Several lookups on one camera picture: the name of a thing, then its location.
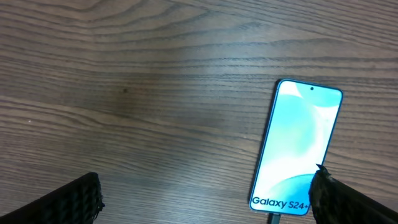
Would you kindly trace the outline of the blue Galaxy smartphone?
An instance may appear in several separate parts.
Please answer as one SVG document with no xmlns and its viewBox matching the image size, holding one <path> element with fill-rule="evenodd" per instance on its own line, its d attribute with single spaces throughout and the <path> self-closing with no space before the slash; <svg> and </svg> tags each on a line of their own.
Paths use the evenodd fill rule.
<svg viewBox="0 0 398 224">
<path fill-rule="evenodd" d="M 311 181 L 325 160 L 342 101 L 338 88 L 277 82 L 249 198 L 252 210 L 308 213 Z"/>
</svg>

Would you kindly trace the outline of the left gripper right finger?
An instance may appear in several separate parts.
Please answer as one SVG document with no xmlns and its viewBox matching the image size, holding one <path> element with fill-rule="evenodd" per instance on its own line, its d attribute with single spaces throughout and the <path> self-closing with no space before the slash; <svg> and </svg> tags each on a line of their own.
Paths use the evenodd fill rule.
<svg viewBox="0 0 398 224">
<path fill-rule="evenodd" d="M 308 194 L 317 224 L 397 224 L 397 212 L 334 179 L 321 164 Z"/>
</svg>

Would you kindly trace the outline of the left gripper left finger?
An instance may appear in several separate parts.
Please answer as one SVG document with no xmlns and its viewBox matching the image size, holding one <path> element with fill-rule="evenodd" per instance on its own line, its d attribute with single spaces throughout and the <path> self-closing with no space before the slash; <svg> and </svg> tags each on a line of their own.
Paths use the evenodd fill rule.
<svg viewBox="0 0 398 224">
<path fill-rule="evenodd" d="M 93 224 L 105 207 L 98 174 L 89 172 L 1 217 L 1 224 Z"/>
</svg>

